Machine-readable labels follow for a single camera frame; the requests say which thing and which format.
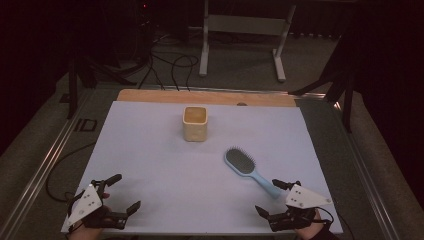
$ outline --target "brush bristles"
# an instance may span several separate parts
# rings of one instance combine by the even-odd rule
[[[238,171],[249,174],[255,169],[255,161],[246,152],[238,147],[228,149],[226,158]]]

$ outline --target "hair brush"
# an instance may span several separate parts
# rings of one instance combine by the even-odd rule
[[[273,198],[280,196],[281,190],[259,175],[255,161],[242,149],[232,147],[225,153],[225,162],[242,177],[251,177],[261,185]]]

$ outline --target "table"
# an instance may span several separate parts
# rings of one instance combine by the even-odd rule
[[[115,211],[138,200],[142,207],[121,234],[273,234],[254,206],[283,212],[288,192],[272,199],[253,180],[235,174],[223,161],[231,144],[250,153],[265,178],[300,180],[330,196],[303,116],[287,95],[123,90],[117,100],[79,189],[92,179],[123,175],[105,203]],[[240,102],[248,106],[234,106]],[[182,110],[199,104],[208,108],[208,139],[188,143]],[[325,208],[336,219],[331,230],[342,232],[334,206]]]
[[[200,58],[199,75],[207,75],[209,57],[208,34],[210,31],[252,33],[280,36],[280,44],[277,49],[272,50],[272,57],[277,71],[277,79],[280,82],[284,82],[286,80],[286,75],[281,61],[281,52],[283,51],[284,43],[286,42],[295,9],[296,6],[292,4],[285,19],[215,15],[209,14],[209,0],[205,0],[203,47]]]

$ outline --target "white table surface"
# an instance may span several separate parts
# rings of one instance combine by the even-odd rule
[[[299,180],[303,187],[330,196],[305,121],[296,107],[201,105],[208,108],[205,142],[183,139],[182,114],[196,104],[113,103],[81,179],[78,193],[91,180],[115,174],[123,178],[106,192],[113,211],[141,201],[121,234],[262,235],[275,234],[255,209],[286,211],[288,191],[273,199],[252,179],[237,175],[224,162],[238,146],[250,154],[266,179]],[[326,205],[342,232],[334,205]]]

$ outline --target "metal stand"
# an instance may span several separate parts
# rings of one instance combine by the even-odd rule
[[[354,72],[351,71],[338,71],[329,75],[321,75],[318,81],[315,81],[299,90],[288,92],[288,94],[300,96],[326,83],[333,82],[330,89],[325,94],[324,100],[336,103],[342,96],[343,92],[345,92],[342,122],[346,130],[348,132],[352,132],[350,128],[350,114],[352,110],[353,86],[355,82],[354,75]]]
[[[205,12],[203,20],[203,48],[200,58],[199,75],[204,77],[208,70],[209,57],[209,31],[233,32],[233,33],[251,33],[263,35],[280,36],[281,41],[277,49],[273,49],[272,57],[274,59],[277,71],[277,79],[280,82],[286,80],[283,63],[281,61],[281,52],[290,29],[290,24],[295,12],[296,6],[291,5],[286,19],[253,18],[239,16],[209,15],[209,0],[205,0]]]
[[[94,88],[97,85],[97,80],[94,77],[93,70],[101,72],[111,79],[122,85],[135,85],[136,83],[130,82],[119,75],[115,74],[108,68],[96,63],[88,56],[83,56],[77,51],[71,54],[69,60],[69,111],[68,119],[71,119],[78,108],[78,87],[77,78],[80,77],[83,86],[86,88]]]

